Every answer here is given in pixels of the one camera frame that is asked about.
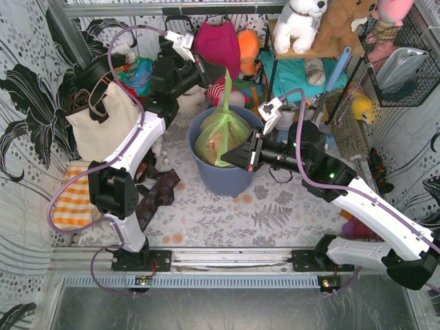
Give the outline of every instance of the cable connector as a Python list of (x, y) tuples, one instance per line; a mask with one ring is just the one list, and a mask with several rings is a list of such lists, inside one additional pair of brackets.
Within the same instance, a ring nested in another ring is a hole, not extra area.
[(279, 98), (273, 98), (270, 102), (264, 102), (262, 105), (258, 107), (258, 112), (263, 117), (264, 121), (266, 121), (263, 135), (266, 135), (272, 132), (276, 123), (281, 118), (281, 112), (279, 109), (283, 106), (283, 103)]
[(173, 49), (185, 60), (195, 62), (193, 53), (191, 52), (191, 45), (194, 41), (194, 35), (190, 32), (178, 34), (173, 31), (167, 31), (166, 40), (173, 42)]

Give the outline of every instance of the green plastic bag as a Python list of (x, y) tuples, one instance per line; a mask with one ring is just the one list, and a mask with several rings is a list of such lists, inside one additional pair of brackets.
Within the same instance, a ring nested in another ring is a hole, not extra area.
[(201, 123), (201, 134), (195, 142), (196, 155), (218, 167), (232, 167), (221, 160), (221, 156), (246, 141), (252, 131), (248, 122), (229, 109), (232, 81), (228, 70), (225, 80), (225, 103)]

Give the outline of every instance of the black metal basket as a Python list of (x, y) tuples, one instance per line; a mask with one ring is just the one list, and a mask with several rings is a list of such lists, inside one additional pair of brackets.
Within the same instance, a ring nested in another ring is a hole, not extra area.
[(376, 35), (373, 34), (375, 22), (376, 20), (370, 17), (368, 24), (361, 27), (359, 31), (366, 54), (365, 63), (369, 62), (369, 56), (372, 56), (373, 50), (380, 49), (378, 47), (385, 48), (391, 44), (426, 50), (429, 53), (427, 59), (410, 79), (385, 89), (379, 88), (375, 74), (388, 57), (373, 62), (373, 69), (368, 71), (381, 107), (418, 107), (440, 83), (440, 69), (432, 57), (431, 49), (428, 49), (422, 41), (421, 33), (410, 17), (404, 19), (404, 26), (392, 27)]

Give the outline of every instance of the teal cloth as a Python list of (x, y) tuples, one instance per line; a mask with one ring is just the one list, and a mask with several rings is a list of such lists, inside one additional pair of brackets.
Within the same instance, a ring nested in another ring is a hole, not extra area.
[[(259, 56), (261, 62), (264, 65), (265, 73), (267, 77), (270, 78), (272, 74), (272, 67), (274, 66), (274, 57), (269, 52), (261, 52)], [(325, 87), (330, 79), (330, 75), (335, 69), (336, 62), (334, 60), (329, 60), (327, 58), (322, 59), (324, 64), (326, 82), (321, 86), (313, 86), (307, 82), (307, 77), (305, 74), (304, 60), (302, 58), (293, 58), (289, 60), (278, 60), (278, 67), (276, 67), (276, 75), (274, 80), (274, 95), (276, 97), (281, 97), (288, 91), (295, 88), (304, 89), (306, 97), (311, 97), (317, 94), (322, 94), (325, 92)], [(336, 84), (333, 87), (335, 89), (344, 88), (347, 83), (347, 74), (342, 72)], [(289, 102), (296, 102), (301, 99), (299, 93), (292, 94), (287, 98)]]

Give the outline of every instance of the black cable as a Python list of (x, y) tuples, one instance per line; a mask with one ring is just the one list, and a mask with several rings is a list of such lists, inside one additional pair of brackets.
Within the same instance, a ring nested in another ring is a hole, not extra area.
[(271, 171), (272, 169), (273, 169), (274, 171), (277, 171), (278, 168), (275, 167), (275, 166), (270, 166), (270, 167), (269, 167), (269, 174), (270, 174), (270, 176), (271, 176), (272, 178), (274, 178), (274, 180), (275, 180), (276, 182), (278, 182), (279, 184), (287, 184), (287, 183), (289, 183), (289, 182), (294, 178), (294, 176), (292, 175), (292, 172), (289, 171), (289, 173), (290, 173), (290, 178), (289, 178), (287, 181), (284, 181), (284, 182), (282, 182), (282, 181), (278, 181), (278, 180), (275, 178), (274, 174), (272, 173), (272, 171)]

